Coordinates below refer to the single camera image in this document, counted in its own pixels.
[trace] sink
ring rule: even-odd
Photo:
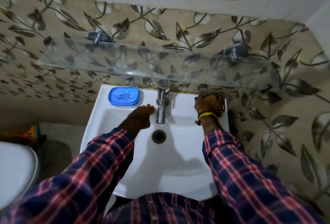
[[[101,86],[80,152],[85,150],[87,143],[94,137],[117,127],[136,107],[149,103],[155,106],[155,113],[150,117],[150,128],[141,130],[136,137],[133,162],[113,193],[135,199],[147,193],[170,192],[199,201],[216,195],[212,173],[202,153],[203,128],[195,124],[196,95],[170,92],[165,124],[157,124],[156,90],[139,89],[139,105],[117,107],[108,101],[108,94],[114,87],[105,84]],[[224,130],[229,131],[227,105],[220,123]],[[157,130],[166,135],[162,143],[153,140],[153,133]]]

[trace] yellow thread bracelet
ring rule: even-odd
[[[218,123],[219,123],[218,117],[216,116],[216,114],[213,114],[212,112],[205,112],[205,113],[201,114],[198,118],[198,123],[201,120],[201,117],[205,117],[205,116],[214,116],[217,119]]]

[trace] blue soap dish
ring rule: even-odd
[[[134,87],[115,87],[108,99],[113,106],[135,106],[140,102],[140,91]]]

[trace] toilet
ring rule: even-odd
[[[32,148],[0,141],[0,220],[10,204],[34,185],[38,174],[38,156]]]

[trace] shirt sleeve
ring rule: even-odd
[[[231,134],[210,131],[203,154],[235,223],[325,223],[313,209],[297,201],[274,173],[248,157]]]
[[[16,201],[1,224],[99,223],[133,150],[133,136],[120,128],[94,138],[63,173]]]

